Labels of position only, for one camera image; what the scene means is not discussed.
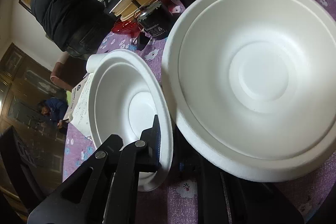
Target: person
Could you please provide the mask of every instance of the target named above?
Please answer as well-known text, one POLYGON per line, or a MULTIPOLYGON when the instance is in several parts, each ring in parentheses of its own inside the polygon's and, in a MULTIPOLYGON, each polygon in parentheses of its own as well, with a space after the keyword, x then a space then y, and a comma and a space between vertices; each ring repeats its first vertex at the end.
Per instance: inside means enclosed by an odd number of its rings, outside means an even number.
POLYGON ((64 128, 66 130, 67 123, 63 121, 63 118, 68 109, 68 104, 65 101, 52 97, 39 102, 37 109, 42 115, 49 117, 53 123, 57 124, 59 129, 64 128))
POLYGON ((115 23, 98 0, 31 0, 30 6, 61 51, 82 59, 97 52, 115 23))

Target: person's hand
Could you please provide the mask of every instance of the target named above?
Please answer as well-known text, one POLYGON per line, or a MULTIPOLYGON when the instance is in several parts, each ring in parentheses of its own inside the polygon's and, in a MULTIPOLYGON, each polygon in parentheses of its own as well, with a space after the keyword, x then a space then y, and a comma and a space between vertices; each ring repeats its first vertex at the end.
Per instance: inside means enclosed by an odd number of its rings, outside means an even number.
POLYGON ((63 120, 59 120, 59 122, 57 123, 57 127, 58 128, 62 128, 63 127, 63 120))

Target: chair backrest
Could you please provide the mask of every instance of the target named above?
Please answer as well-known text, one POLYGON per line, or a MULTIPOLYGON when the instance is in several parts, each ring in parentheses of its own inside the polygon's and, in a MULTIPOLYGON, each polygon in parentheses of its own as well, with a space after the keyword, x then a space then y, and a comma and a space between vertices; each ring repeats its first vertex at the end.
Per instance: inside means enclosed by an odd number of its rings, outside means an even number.
POLYGON ((30 213, 45 195, 31 171, 36 167, 34 159, 13 126, 0 136, 0 154, 15 191, 30 213))
POLYGON ((6 198, 0 192, 0 211, 1 219, 5 219, 6 223, 10 224, 24 224, 24 221, 17 215, 6 198))

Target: person in black jacket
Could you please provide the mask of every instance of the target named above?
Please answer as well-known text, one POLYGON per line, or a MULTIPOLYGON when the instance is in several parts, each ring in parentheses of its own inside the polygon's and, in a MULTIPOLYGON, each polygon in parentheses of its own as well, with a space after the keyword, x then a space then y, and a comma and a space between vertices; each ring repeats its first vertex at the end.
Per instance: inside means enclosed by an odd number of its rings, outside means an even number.
POLYGON ((47 35, 74 57, 96 53, 114 25, 98 0, 31 0, 30 5, 47 35))

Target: table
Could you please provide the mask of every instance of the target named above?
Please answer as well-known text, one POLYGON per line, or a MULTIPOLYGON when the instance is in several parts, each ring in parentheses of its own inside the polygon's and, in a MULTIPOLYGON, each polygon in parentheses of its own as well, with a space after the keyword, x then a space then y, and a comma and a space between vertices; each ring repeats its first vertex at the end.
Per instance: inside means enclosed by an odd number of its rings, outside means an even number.
MULTIPOLYGON (((336 0, 316 0, 336 19, 336 0)), ((161 84, 161 60, 166 40, 149 43, 136 51, 133 39, 127 35, 109 33, 98 53, 124 48, 136 52, 151 68, 161 84)), ((70 176, 92 153, 95 147, 71 123, 68 126, 64 151, 63 180, 70 176)), ((336 152, 317 170, 296 180, 275 183, 276 187, 301 212, 305 221, 318 210, 336 181, 336 152)), ((136 223, 197 224, 197 187, 195 177, 179 177, 173 164, 165 182, 157 189, 138 193, 136 223)))

